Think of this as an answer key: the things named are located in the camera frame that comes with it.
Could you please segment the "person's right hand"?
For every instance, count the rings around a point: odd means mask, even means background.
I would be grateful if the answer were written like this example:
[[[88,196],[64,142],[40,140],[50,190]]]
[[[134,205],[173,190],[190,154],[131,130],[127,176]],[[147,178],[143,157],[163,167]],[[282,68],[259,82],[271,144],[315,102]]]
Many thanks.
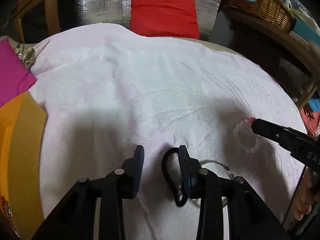
[[[297,220],[302,220],[304,215],[308,215],[311,212],[312,204],[315,202],[315,194],[312,191],[312,179],[313,174],[307,168],[295,197],[293,214]]]

